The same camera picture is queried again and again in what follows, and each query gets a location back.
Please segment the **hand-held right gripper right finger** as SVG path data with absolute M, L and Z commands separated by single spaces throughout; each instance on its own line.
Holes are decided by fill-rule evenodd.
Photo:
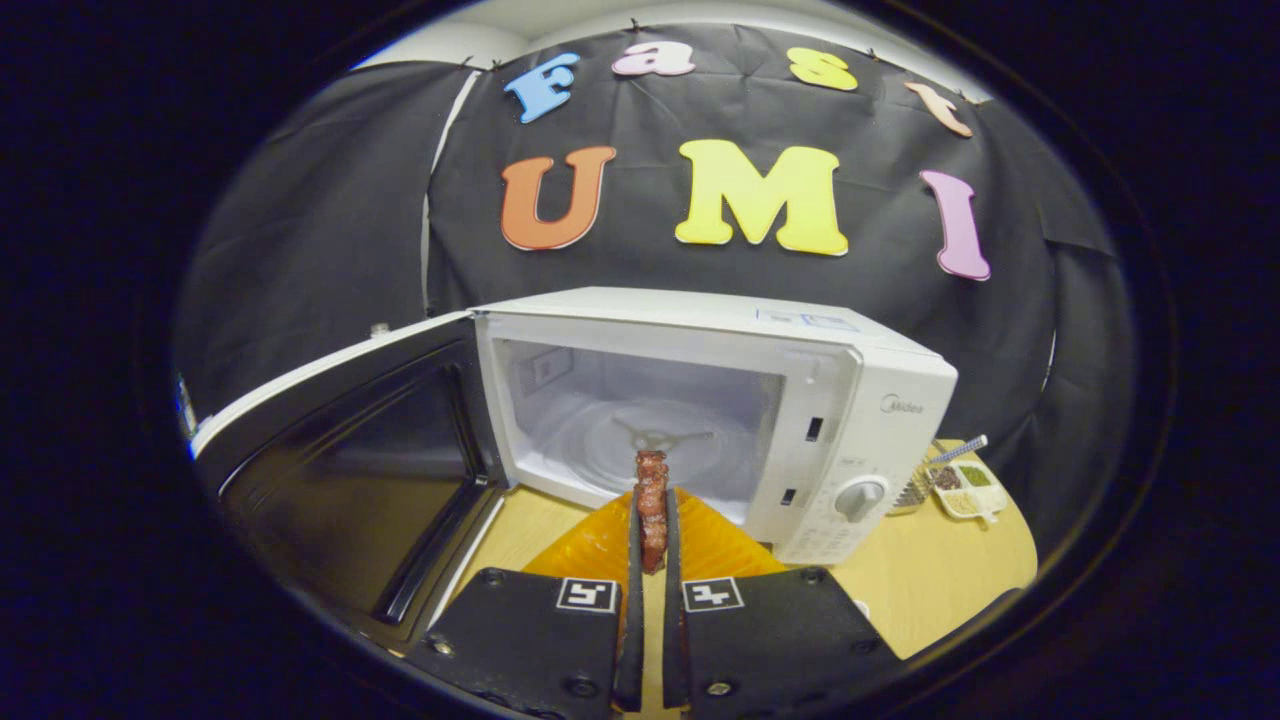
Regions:
M 809 719 L 901 664 L 822 566 L 787 569 L 708 503 L 672 489 L 662 703 L 685 719 Z

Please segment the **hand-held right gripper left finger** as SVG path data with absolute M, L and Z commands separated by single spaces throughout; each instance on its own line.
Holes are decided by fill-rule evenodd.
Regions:
M 541 719 L 643 706 L 645 615 L 631 493 L 586 515 L 524 570 L 484 568 L 406 653 L 417 670 Z

